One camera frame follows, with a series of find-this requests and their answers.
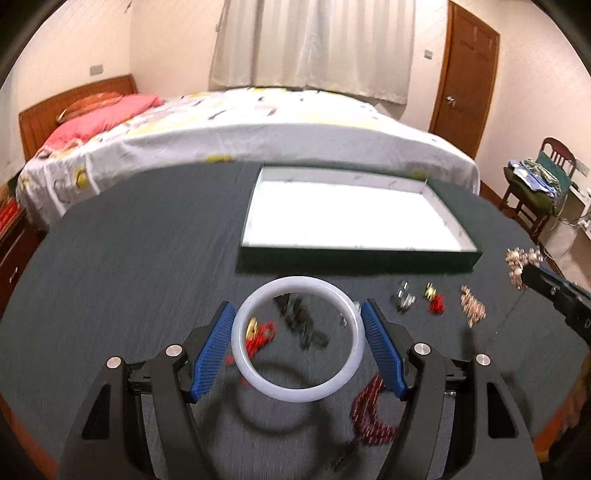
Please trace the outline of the rose gold flower brooch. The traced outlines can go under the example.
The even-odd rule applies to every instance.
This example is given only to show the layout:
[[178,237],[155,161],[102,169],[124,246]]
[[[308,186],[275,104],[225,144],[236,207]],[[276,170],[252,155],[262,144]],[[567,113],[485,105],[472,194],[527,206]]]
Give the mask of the rose gold flower brooch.
[[469,328],[473,328],[477,323],[486,318],[485,305],[474,296],[472,290],[467,285],[461,287],[460,303],[466,315]]

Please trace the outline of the green tray white lining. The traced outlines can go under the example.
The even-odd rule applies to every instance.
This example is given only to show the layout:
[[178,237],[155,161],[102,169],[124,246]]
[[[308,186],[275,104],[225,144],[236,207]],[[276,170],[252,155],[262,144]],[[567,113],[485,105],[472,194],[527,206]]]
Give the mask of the green tray white lining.
[[483,248],[436,179],[265,166],[245,211],[239,264],[281,274],[469,272]]

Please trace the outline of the dark grey tablecloth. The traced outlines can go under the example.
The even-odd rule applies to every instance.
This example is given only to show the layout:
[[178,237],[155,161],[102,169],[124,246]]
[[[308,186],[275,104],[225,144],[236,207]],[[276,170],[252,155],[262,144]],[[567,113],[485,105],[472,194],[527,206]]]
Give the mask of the dark grey tablecloth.
[[[286,275],[238,265],[256,164],[185,165],[137,175],[69,210],[24,270],[1,321],[1,393],[26,448],[60,460],[76,413],[106,360],[153,357]],[[388,319],[441,354],[487,353],[502,372],[532,435],[576,382],[588,349],[552,303],[511,283],[505,255],[529,236],[461,187],[451,199],[483,248],[464,274],[318,274],[352,299],[373,298]],[[442,315],[424,297],[432,283]],[[486,307],[473,328],[460,303],[467,285]],[[224,479],[374,479],[388,450],[367,447],[341,471],[351,403],[376,372],[366,355],[353,380],[320,402],[277,402],[222,368],[194,406],[199,440]]]

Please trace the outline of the bed with patterned sheet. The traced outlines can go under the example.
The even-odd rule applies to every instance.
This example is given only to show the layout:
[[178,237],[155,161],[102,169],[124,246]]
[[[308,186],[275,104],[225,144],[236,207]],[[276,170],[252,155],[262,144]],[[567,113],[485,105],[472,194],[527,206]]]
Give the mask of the bed with patterned sheet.
[[135,174],[193,163],[327,165],[480,190],[479,169],[460,149],[342,94],[240,88],[162,100],[84,145],[37,151],[16,186],[30,221],[47,229]]

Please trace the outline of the pile of clothes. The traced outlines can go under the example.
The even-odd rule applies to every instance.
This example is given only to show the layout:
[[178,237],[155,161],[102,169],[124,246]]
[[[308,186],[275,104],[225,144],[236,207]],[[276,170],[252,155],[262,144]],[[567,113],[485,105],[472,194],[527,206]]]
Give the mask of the pile of clothes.
[[555,214],[562,206],[572,179],[544,151],[535,160],[510,160],[504,168],[506,179],[532,194],[538,208]]

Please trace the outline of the red knot gold charm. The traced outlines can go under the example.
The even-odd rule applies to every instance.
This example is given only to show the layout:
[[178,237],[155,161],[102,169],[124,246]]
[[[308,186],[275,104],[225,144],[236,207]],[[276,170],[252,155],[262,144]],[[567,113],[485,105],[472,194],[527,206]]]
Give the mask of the red knot gold charm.
[[249,319],[245,332],[245,349],[252,359],[260,350],[266,348],[276,337],[276,323],[259,323],[256,317]]
[[444,298],[432,283],[426,285],[424,297],[429,302],[429,312],[431,314],[442,315],[445,312]]

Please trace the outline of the white jade bangle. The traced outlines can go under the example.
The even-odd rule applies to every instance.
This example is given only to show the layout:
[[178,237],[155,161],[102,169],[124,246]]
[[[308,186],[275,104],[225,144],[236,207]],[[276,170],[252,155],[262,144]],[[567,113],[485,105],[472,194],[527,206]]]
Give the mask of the white jade bangle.
[[[283,294],[303,296],[308,294],[327,301],[339,316],[346,322],[352,342],[344,365],[327,381],[308,388],[284,387],[267,380],[249,359],[245,349],[245,332],[249,319],[254,317],[256,310],[266,302],[273,302],[273,298]],[[291,333],[284,323],[284,329]],[[273,400],[286,403],[311,403],[325,399],[342,389],[358,371],[365,352],[365,328],[361,317],[360,306],[353,302],[345,292],[331,283],[308,276],[288,276],[264,284],[247,297],[235,314],[230,335],[230,347],[235,365],[242,377],[254,389]]]

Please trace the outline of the pink flower tassel brooch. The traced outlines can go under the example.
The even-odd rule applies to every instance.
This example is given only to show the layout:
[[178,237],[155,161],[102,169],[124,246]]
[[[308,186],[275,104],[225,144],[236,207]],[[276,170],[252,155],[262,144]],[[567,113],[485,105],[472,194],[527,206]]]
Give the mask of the pink flower tassel brooch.
[[511,283],[518,290],[524,290],[525,285],[522,281],[524,268],[527,265],[539,267],[543,263],[544,257],[539,248],[530,248],[529,250],[515,248],[507,250],[505,261],[509,267],[509,278]]

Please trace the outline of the wooden headboard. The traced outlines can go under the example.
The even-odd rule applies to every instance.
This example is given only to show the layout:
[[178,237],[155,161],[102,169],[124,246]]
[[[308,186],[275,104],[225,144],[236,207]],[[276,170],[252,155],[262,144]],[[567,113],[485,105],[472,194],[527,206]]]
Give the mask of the wooden headboard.
[[28,162],[57,128],[57,116],[70,104],[92,94],[118,92],[136,94],[131,74],[108,78],[72,88],[43,100],[18,114],[24,159]]

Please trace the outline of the white side desk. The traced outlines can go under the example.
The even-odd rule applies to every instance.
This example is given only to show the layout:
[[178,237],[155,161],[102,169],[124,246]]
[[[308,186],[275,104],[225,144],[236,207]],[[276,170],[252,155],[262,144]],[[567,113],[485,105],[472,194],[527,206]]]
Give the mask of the white side desk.
[[571,186],[566,203],[567,223],[590,232],[590,189]]

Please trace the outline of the wall socket above headboard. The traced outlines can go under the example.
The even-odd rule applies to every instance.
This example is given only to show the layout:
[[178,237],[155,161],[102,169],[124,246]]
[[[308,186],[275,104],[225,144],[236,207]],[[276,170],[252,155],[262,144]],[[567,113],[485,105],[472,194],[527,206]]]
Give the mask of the wall socket above headboard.
[[103,73],[103,66],[102,65],[93,65],[89,68],[89,74],[91,76],[100,75]]

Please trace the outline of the brown wooden door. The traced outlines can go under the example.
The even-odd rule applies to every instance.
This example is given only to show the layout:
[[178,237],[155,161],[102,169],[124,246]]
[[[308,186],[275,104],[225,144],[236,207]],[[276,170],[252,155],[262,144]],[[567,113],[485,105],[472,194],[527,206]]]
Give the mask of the brown wooden door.
[[448,3],[446,43],[429,131],[471,158],[481,144],[491,108],[499,33],[458,3]]

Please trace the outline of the white grey curtain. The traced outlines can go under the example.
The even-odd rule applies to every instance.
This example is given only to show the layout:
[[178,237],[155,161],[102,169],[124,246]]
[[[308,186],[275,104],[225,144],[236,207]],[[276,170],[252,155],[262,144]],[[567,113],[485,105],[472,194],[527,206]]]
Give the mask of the white grey curtain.
[[318,89],[404,105],[413,1],[228,1],[209,83]]

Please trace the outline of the black bead tassel strand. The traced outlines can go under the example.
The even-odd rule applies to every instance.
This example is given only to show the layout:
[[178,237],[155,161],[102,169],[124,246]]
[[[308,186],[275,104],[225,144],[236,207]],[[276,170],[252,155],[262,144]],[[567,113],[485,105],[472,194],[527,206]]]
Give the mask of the black bead tassel strand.
[[303,298],[296,294],[283,294],[273,298],[273,303],[280,312],[287,329],[298,337],[301,350],[311,347],[325,349],[329,346],[329,337],[322,330],[315,327],[307,305]]

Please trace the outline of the pink folded quilt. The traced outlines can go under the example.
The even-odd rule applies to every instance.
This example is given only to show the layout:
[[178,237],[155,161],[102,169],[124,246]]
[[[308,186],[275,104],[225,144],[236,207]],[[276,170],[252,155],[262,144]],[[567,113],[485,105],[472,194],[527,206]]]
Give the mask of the pink folded quilt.
[[96,135],[162,104],[163,100],[155,94],[122,96],[115,103],[66,121],[48,137],[38,152],[61,151],[84,145]]

